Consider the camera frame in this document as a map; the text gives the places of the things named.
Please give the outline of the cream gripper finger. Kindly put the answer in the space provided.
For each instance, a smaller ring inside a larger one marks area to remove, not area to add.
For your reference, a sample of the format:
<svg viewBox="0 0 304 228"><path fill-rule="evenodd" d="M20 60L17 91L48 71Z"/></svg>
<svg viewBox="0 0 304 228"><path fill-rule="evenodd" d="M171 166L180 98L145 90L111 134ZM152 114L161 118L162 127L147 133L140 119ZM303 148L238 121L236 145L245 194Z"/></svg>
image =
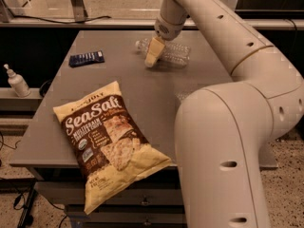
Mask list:
<svg viewBox="0 0 304 228"><path fill-rule="evenodd" d="M144 63L147 67L153 67L162 55L165 42L161 37L153 37L149 43Z"/></svg>

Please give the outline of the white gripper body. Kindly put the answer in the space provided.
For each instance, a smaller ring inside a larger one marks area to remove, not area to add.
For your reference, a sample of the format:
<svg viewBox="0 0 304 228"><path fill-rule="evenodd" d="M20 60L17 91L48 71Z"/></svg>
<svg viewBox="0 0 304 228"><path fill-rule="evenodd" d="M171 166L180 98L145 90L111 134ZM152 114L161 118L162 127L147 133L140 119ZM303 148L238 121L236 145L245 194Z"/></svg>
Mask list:
<svg viewBox="0 0 304 228"><path fill-rule="evenodd" d="M154 29L163 40L172 41L179 36L188 13L175 0L162 0Z"/></svg>

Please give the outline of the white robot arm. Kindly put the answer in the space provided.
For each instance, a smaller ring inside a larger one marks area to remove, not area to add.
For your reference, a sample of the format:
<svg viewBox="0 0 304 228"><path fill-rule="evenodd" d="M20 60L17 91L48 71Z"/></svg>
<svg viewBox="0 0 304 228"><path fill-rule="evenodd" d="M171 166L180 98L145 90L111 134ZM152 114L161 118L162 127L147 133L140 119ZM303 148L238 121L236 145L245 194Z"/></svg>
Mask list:
<svg viewBox="0 0 304 228"><path fill-rule="evenodd" d="M180 104L175 151L188 228L271 228L258 154L303 116L304 80L268 39L219 0L162 0L158 36L192 19L231 82Z"/></svg>

